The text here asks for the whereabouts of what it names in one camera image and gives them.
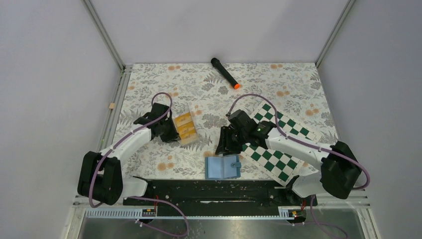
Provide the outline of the blue card holder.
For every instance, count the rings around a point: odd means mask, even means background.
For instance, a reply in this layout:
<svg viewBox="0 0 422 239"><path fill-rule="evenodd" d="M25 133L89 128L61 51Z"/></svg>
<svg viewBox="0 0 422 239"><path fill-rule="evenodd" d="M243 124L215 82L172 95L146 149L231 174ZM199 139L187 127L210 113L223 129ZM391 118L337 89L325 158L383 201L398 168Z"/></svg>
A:
<svg viewBox="0 0 422 239"><path fill-rule="evenodd" d="M239 155L210 156L205 158L205 179L225 180L241 177Z"/></svg>

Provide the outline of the clear box with orange cards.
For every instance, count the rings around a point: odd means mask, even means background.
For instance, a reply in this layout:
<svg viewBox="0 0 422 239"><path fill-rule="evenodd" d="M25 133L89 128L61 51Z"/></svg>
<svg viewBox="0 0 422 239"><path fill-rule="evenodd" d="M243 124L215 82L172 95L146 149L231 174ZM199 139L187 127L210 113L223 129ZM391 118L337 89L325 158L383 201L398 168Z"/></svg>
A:
<svg viewBox="0 0 422 239"><path fill-rule="evenodd" d="M199 134L194 122L194 114L187 103L181 104L172 116L176 132L179 134L178 142L181 146L187 146L199 139Z"/></svg>

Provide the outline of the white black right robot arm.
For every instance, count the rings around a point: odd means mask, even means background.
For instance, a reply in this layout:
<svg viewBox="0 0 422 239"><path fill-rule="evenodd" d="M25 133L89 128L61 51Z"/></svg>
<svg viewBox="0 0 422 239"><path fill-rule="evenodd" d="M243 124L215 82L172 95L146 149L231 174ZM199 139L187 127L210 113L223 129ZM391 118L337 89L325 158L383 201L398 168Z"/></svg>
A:
<svg viewBox="0 0 422 239"><path fill-rule="evenodd" d="M327 192L347 199L362 169L350 147L341 141L334 145L319 144L300 136L281 133L270 121L256 122L242 110L228 115L228 126L220 129L217 155L239 154L245 144L279 151L302 160L318 170L298 176L287 185L288 203L298 205L306 197Z"/></svg>

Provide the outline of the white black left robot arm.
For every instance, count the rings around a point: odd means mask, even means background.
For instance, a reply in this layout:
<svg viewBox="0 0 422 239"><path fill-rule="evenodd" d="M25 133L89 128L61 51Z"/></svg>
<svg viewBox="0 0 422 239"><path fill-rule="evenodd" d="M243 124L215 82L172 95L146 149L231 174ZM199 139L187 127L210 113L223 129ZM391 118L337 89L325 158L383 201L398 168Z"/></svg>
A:
<svg viewBox="0 0 422 239"><path fill-rule="evenodd" d="M113 205L121 198L135 197L147 205L154 200L146 180L124 178L123 164L142 146L159 137L163 142L179 139L170 106L153 103L151 111L134 121L130 132L100 152L84 155L77 193L100 203Z"/></svg>

